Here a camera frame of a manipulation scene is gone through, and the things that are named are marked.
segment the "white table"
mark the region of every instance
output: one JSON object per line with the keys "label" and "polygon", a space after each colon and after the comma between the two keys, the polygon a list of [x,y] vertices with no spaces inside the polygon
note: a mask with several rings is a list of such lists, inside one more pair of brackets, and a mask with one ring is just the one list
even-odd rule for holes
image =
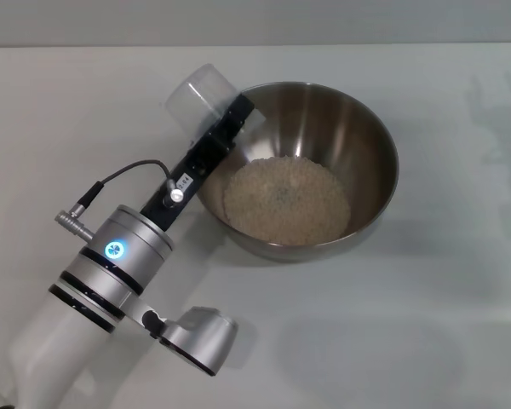
{"label": "white table", "polygon": [[[240,89],[360,99],[396,141],[396,194],[361,246],[302,265],[245,253],[193,203],[145,299],[238,317],[226,367],[206,377],[124,323],[61,408],[511,409],[511,44],[0,49],[0,393],[9,339],[83,244],[56,212],[187,147],[164,101],[205,62]],[[131,171],[84,220],[141,206],[160,179]]]}

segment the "metal bowl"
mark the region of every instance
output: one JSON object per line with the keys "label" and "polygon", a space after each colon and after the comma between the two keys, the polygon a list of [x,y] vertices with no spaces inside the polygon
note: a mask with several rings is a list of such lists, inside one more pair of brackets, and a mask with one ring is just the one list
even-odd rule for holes
{"label": "metal bowl", "polygon": [[[203,205],[235,242],[258,256],[299,262],[346,250],[393,196],[399,164],[387,129],[364,104],[321,85],[264,84],[244,94],[267,121],[254,132],[237,137],[233,152],[199,190]],[[325,166],[344,184],[352,215],[339,239],[318,245],[278,245],[230,226],[223,210],[229,180],[250,161],[273,156],[304,156]]]}

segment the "rice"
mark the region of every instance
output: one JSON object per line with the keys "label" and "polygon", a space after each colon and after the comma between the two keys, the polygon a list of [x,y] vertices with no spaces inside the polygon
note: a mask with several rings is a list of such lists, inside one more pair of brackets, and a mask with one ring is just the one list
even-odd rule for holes
{"label": "rice", "polygon": [[350,220],[343,185],[307,158],[254,160],[232,177],[223,204],[231,226],[279,245],[339,239]]}

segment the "black ring band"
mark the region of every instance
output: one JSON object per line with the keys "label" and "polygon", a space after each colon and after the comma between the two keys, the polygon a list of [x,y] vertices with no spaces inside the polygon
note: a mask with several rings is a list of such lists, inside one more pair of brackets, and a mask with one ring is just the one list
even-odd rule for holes
{"label": "black ring band", "polygon": [[121,311],[118,307],[113,305],[111,302],[106,300],[100,294],[97,294],[90,287],[86,286],[80,279],[75,277],[74,275],[68,273],[67,271],[63,271],[60,275],[60,279],[62,279],[65,283],[71,285],[73,288],[84,294],[88,299],[94,301],[96,304],[101,306],[106,312],[116,317],[118,320],[122,320],[125,318],[125,313]]}
{"label": "black ring band", "polygon": [[79,254],[86,256],[89,260],[96,262],[99,266],[105,268],[107,271],[115,275],[118,279],[123,281],[137,296],[144,292],[144,287],[138,284],[135,279],[133,279],[130,275],[125,273],[121,268],[116,266],[103,255],[97,253],[94,250],[91,250],[89,247],[83,247],[82,250],[79,251]]}
{"label": "black ring band", "polygon": [[93,321],[104,331],[112,333],[113,330],[115,329],[115,326],[110,324],[108,321],[104,320],[96,312],[91,311],[90,309],[85,307],[76,298],[72,297],[70,294],[67,294],[61,288],[57,287],[55,284],[49,287],[49,292],[53,294],[55,297],[59,298],[65,304],[68,304],[70,307],[74,308],[85,318]]}

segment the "blue led light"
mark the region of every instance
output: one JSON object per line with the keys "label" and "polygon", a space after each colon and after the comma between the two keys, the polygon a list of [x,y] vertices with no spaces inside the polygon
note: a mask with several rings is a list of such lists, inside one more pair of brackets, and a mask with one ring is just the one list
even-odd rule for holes
{"label": "blue led light", "polygon": [[125,252],[125,246],[123,243],[120,243],[118,241],[112,241],[106,245],[106,248],[104,249],[104,254],[106,257],[116,260],[119,257],[121,257]]}

